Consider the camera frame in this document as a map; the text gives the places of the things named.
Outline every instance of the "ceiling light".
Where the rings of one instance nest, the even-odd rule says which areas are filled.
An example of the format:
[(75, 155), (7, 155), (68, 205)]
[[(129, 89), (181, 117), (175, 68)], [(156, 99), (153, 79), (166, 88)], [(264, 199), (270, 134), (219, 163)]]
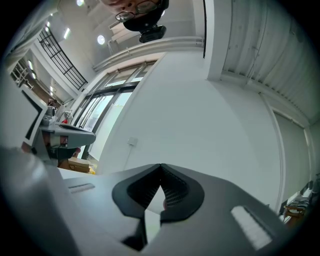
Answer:
[(84, 3), (85, 3), (84, 0), (76, 0), (76, 4), (77, 4), (78, 6), (82, 6)]
[(98, 36), (98, 43), (103, 45), (106, 42), (105, 37), (103, 35)]
[(32, 65), (32, 62), (28, 60), (28, 66), (31, 70), (34, 70), (34, 66)]
[(66, 31), (65, 31), (65, 33), (64, 33), (64, 39), (67, 39), (67, 36), (68, 36), (68, 34), (69, 34), (69, 32), (70, 32), (70, 29), (67, 27), (66, 28)]

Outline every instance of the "ceiling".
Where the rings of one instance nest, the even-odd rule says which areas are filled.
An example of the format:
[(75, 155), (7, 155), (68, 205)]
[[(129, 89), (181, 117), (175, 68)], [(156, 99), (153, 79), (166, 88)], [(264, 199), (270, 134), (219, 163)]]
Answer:
[(233, 0), (224, 72), (251, 78), (320, 118), (320, 66), (307, 35), (274, 1)]
[(65, 102), (72, 97), (58, 84), (48, 73), (48, 71), (42, 66), (42, 64), (38, 61), (38, 59), (34, 56), (34, 54), (29, 50), (26, 55), (23, 57), (25, 63), (28, 63), (28, 60), (32, 62), (33, 70), (37, 76), (37, 80), (39, 80), (45, 87), (46, 91), (50, 93), (50, 86), (53, 87), (53, 97), (58, 98), (57, 100), (61, 100)]
[[(193, 1), (198, 2), (170, 1), (169, 8), (158, 23), (167, 27), (165, 38), (196, 35)], [(58, 13), (50, 17), (50, 23), (53, 35), (81, 73), (119, 51), (140, 44), (139, 35), (132, 32), (132, 37), (121, 42), (111, 42), (108, 46), (108, 41), (112, 41), (115, 35), (109, 26), (117, 23), (117, 20), (99, 0), (84, 0), (82, 6), (78, 6), (76, 0), (63, 0), (58, 7)], [(70, 36), (64, 40), (63, 35), (67, 27), (70, 29)], [(105, 37), (104, 45), (98, 44), (99, 35)], [(77, 56), (78, 63), (74, 63), (73, 56)], [(94, 74), (88, 73), (83, 76), (90, 80)]]

